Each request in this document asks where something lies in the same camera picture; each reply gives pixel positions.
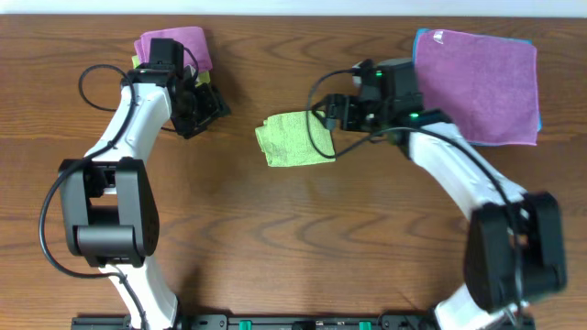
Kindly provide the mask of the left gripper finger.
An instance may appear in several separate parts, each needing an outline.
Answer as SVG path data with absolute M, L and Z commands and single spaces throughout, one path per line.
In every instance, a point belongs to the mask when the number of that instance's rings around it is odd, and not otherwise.
M 208 127 L 211 125 L 211 123 L 212 123 L 212 121 L 206 121 L 206 122 L 202 123 L 201 125 L 196 126 L 194 129 L 182 133 L 182 137 L 184 139 L 194 138 L 195 136 L 205 132 L 208 129 Z
M 229 116 L 231 114 L 231 110 L 218 88 L 210 84 L 209 91 L 212 104 L 212 113 L 210 117 L 213 120 L 216 120 L 221 117 Z

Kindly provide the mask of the green microfiber cloth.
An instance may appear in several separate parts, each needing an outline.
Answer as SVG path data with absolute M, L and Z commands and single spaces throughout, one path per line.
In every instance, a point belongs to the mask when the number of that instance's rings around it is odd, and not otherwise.
M 306 112 L 271 115 L 255 128 L 260 149 L 267 164 L 273 168 L 289 168 L 333 162 L 319 154 L 335 153 L 330 132 L 312 115 L 306 122 Z

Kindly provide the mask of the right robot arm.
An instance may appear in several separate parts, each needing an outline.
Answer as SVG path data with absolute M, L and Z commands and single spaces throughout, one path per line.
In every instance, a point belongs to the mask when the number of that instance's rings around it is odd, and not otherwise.
M 559 204 L 508 180 L 462 136 L 441 109 L 426 109 L 409 59 L 347 70 L 359 91 L 309 100 L 307 119 L 332 131 L 386 138 L 427 171 L 469 222 L 464 283 L 438 303 L 421 329 L 529 329 L 523 310 L 566 289 Z

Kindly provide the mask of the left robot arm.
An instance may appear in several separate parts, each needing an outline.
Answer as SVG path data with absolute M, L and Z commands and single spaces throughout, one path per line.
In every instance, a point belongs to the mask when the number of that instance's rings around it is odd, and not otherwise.
M 219 91 L 200 79 L 192 52 L 172 38 L 154 38 L 147 62 L 121 75 L 121 99 L 98 142 L 66 159 L 50 193 L 61 196 L 65 238 L 74 256 L 108 278 L 129 310 L 116 329 L 175 329 L 180 303 L 154 257 L 160 219 L 146 162 L 167 122 L 189 139 L 227 116 Z

